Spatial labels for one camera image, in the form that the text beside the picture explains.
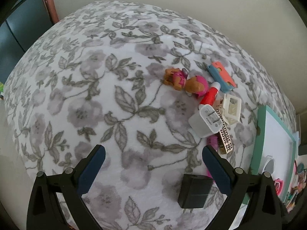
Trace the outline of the black power adapter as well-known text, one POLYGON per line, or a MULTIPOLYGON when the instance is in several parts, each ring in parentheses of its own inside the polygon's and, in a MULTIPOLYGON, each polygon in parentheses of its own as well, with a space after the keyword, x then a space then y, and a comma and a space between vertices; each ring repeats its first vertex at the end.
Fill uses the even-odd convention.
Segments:
POLYGON ((182 209, 203 208, 212 188, 213 179, 208 176, 184 174, 178 196, 182 209))

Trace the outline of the gold greek key bar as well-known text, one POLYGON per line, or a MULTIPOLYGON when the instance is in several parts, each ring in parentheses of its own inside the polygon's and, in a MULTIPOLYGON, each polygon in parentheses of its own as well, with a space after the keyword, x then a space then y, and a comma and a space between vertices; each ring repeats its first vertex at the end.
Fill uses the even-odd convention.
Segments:
POLYGON ((228 129, 226 127, 226 124, 222 118, 221 112, 219 110, 216 110, 217 114, 222 120, 222 128, 217 133, 218 135, 218 145, 221 151, 221 154, 228 154, 233 150, 233 143, 230 138, 230 134, 228 132, 228 129))

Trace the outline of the magenta usb stick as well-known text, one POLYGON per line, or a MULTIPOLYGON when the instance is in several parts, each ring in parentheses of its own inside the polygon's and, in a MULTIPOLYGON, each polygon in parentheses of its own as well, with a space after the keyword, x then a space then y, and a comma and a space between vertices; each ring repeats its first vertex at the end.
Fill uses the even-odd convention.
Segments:
POLYGON ((217 134, 207 137, 207 145, 212 146, 216 151, 219 149, 219 137, 217 134))

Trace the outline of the cream plastic frame clip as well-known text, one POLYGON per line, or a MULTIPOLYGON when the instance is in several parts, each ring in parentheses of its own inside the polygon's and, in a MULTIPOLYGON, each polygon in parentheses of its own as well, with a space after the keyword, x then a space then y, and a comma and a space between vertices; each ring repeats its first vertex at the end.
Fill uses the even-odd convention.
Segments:
POLYGON ((240 121, 241 103, 241 99, 236 96, 224 95, 220 112, 226 124, 233 125, 240 121))

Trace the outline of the white wall charger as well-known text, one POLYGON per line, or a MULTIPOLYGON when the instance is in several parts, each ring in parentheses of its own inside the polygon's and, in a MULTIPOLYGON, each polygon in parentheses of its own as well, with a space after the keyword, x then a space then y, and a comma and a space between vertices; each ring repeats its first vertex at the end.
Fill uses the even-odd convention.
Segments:
POLYGON ((209 104, 200 105, 198 111, 189 118, 188 123, 199 138, 214 135, 223 127, 221 117, 209 104))

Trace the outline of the red white glue tube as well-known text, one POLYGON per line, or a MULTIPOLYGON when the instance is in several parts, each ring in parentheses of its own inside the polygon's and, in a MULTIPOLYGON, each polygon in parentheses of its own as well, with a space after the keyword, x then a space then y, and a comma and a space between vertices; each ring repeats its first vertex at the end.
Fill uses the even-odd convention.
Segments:
POLYGON ((213 82, 208 92, 205 94, 203 99, 200 101, 198 109, 200 110, 205 105, 212 106, 214 104, 214 101, 216 100, 216 97, 220 89, 221 89, 221 85, 217 81, 213 82))

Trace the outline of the pink puppy toy figure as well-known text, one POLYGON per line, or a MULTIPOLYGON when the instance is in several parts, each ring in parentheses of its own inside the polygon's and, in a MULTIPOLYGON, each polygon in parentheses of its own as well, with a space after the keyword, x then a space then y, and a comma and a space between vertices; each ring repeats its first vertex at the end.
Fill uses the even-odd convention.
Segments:
POLYGON ((177 91, 185 90, 185 92, 195 95, 196 98, 203 97, 209 90, 208 82, 204 77, 200 75, 188 77, 185 68, 166 69, 163 83, 172 86, 177 91))

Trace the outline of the teal rimmed white tray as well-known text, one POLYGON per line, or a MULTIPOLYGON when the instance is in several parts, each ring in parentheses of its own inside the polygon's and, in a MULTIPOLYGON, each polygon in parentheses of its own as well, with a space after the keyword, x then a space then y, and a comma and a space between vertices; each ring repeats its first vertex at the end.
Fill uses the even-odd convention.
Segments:
POLYGON ((279 195, 281 202, 285 203, 290 182, 293 176, 297 142, 277 114, 267 105, 260 106, 257 113, 257 135, 251 158, 249 174, 259 175, 261 159, 273 156, 275 171, 272 179, 282 179, 284 186, 279 195))

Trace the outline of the white power bank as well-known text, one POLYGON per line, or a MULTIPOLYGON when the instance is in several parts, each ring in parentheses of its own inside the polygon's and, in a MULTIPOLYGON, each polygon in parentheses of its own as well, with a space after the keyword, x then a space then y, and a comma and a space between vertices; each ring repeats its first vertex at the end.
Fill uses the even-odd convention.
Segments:
POLYGON ((296 132, 297 142, 300 145, 301 139, 300 139, 300 133, 299 131, 296 132))

